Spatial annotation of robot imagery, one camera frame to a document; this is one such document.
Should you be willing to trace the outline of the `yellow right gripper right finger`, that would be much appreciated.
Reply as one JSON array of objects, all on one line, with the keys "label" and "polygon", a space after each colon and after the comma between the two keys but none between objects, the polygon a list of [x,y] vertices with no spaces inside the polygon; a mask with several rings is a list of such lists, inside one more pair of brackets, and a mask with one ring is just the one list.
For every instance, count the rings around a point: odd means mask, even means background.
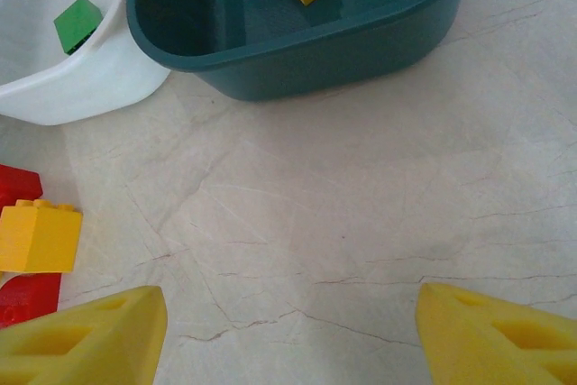
[{"label": "yellow right gripper right finger", "polygon": [[425,283],[416,322],[434,385],[577,385],[577,320]]}]

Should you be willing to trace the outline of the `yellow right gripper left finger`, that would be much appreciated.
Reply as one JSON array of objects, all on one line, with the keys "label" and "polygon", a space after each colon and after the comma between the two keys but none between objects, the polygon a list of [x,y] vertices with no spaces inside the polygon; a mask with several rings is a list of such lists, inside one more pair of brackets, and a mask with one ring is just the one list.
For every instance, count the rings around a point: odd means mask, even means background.
[{"label": "yellow right gripper left finger", "polygon": [[0,330],[0,385],[152,385],[168,326],[141,286]]}]

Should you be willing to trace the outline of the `red lego brick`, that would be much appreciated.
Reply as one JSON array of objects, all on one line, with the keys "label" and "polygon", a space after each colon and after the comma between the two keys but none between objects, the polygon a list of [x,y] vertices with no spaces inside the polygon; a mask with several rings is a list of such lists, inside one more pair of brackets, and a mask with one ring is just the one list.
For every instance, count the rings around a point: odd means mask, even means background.
[{"label": "red lego brick", "polygon": [[36,172],[0,164],[0,211],[18,199],[35,200],[42,196],[40,175]]},{"label": "red lego brick", "polygon": [[0,288],[0,329],[57,311],[60,273],[22,274]]}]

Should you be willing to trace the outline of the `white plastic container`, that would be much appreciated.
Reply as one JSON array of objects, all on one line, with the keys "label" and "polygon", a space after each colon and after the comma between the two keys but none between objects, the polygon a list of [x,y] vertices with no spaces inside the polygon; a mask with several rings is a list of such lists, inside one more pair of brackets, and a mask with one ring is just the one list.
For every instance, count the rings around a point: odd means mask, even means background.
[{"label": "white plastic container", "polygon": [[142,101],[169,70],[129,30],[126,0],[89,0],[103,20],[72,55],[53,20],[76,0],[0,0],[0,115],[59,125]]}]

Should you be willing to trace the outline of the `teal plastic container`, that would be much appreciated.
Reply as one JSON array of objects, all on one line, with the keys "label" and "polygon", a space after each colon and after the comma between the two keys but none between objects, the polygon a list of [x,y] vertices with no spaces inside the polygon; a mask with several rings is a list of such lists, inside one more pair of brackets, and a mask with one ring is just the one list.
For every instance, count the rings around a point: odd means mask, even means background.
[{"label": "teal plastic container", "polygon": [[264,101],[341,86],[423,59],[461,0],[127,0],[152,60],[231,98]]}]

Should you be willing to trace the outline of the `green lego brick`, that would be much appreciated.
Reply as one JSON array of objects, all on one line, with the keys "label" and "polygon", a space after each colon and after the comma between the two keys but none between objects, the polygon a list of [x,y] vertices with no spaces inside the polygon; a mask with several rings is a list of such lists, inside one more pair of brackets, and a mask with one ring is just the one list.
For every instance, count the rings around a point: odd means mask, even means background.
[{"label": "green lego brick", "polygon": [[76,52],[102,22],[100,9],[89,0],[76,0],[54,20],[60,45],[67,55]]}]

